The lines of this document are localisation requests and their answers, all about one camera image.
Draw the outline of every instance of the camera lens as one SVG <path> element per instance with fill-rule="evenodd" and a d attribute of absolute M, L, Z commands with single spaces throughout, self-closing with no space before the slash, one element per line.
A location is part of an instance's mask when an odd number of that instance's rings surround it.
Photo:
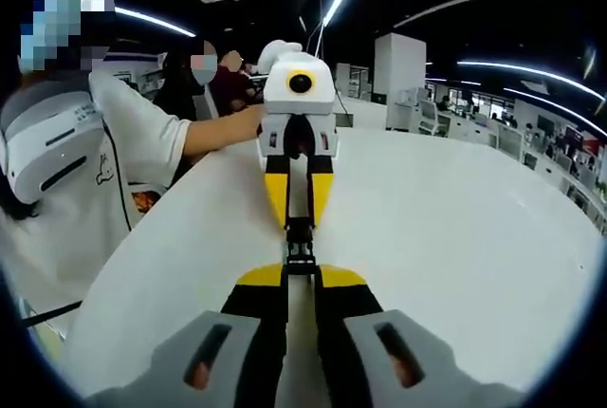
<path fill-rule="evenodd" d="M 291 78 L 288 86 L 291 87 L 291 90 L 295 93 L 305 93 L 312 88 L 312 80 L 304 74 L 298 74 Z"/>

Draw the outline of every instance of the red shirt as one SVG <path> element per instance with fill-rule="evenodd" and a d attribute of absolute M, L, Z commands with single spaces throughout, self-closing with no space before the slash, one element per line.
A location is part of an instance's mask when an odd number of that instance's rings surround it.
<path fill-rule="evenodd" d="M 217 73 L 209 83 L 209 90 L 219 117 L 234 113 L 230 105 L 233 100 L 250 102 L 250 97 L 247 94 L 249 88 L 251 88 L 251 85 L 245 75 L 232 73 L 225 66 L 217 67 Z"/>

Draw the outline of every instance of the cartoon print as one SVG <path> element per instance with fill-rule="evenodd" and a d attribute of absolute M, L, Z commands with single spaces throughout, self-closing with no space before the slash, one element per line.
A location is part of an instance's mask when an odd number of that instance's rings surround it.
<path fill-rule="evenodd" d="M 99 173 L 97 174 L 97 184 L 101 185 L 103 182 L 109 182 L 114 178 L 114 168 L 108 163 L 107 155 L 101 154 L 101 162 L 99 167 Z"/>

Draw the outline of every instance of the white robot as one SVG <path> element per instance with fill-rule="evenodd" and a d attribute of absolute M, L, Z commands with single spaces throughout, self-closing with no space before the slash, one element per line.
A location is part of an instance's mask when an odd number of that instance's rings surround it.
<path fill-rule="evenodd" d="M 287 229 L 290 159 L 307 155 L 308 211 L 314 228 L 333 184 L 331 158 L 338 149 L 331 71 L 322 60 L 302 52 L 302 45 L 282 40 L 264 48 L 258 70 L 268 74 L 264 89 L 267 115 L 259 143 L 267 157 L 270 202 L 280 225 Z"/>

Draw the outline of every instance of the white machine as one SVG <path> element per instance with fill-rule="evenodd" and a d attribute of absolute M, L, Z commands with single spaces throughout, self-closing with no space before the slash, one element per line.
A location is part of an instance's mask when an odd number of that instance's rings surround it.
<path fill-rule="evenodd" d="M 287 126 L 297 124 L 294 116 L 302 116 L 299 139 L 313 135 L 314 140 L 299 142 L 312 149 L 308 150 L 311 155 L 334 157 L 338 147 L 333 114 L 336 92 L 326 63 L 302 52 L 302 45 L 278 40 L 263 50 L 258 68 L 260 73 L 269 74 L 264 89 L 267 116 L 260 136 L 262 155 L 288 155 Z"/>
<path fill-rule="evenodd" d="M 19 90 L 4 104 L 0 166 L 22 203 L 39 201 L 97 159 L 104 127 L 88 87 L 88 75 L 78 74 Z"/>

